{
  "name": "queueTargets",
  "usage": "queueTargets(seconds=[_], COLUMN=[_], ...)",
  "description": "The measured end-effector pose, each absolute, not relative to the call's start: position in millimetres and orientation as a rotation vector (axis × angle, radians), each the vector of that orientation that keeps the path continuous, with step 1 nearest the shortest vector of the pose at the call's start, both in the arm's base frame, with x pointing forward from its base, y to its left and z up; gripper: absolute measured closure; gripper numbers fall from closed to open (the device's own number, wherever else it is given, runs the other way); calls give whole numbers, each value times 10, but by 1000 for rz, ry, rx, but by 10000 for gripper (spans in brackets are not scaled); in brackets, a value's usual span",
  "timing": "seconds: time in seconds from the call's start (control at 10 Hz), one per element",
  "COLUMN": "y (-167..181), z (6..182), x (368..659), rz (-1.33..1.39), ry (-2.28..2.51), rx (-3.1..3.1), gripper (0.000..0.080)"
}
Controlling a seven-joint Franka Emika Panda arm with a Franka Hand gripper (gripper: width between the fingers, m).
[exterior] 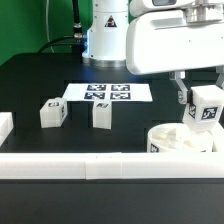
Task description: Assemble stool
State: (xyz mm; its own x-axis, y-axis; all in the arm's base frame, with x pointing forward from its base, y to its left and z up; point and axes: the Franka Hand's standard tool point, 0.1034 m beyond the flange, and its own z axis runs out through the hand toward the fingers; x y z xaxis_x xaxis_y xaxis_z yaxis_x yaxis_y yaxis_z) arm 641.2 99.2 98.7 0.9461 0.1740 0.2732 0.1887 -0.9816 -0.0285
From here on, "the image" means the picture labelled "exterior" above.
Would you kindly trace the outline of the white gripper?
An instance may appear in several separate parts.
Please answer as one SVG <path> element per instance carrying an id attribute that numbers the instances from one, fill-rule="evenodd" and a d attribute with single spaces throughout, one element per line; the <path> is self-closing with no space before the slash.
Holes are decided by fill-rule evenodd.
<path id="1" fill-rule="evenodd" d="M 184 70 L 216 67 L 224 90 L 224 20 L 189 24 L 182 10 L 144 14 L 128 27 L 126 66 L 135 75 L 170 72 L 178 102 L 187 104 Z"/>

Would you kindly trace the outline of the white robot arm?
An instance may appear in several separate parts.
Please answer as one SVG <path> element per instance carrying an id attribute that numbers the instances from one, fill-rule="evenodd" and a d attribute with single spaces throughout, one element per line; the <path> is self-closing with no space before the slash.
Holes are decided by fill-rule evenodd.
<path id="1" fill-rule="evenodd" d="M 182 104 L 187 70 L 214 67 L 224 89 L 224 0 L 93 0 L 82 57 L 135 75 L 168 72 Z"/>

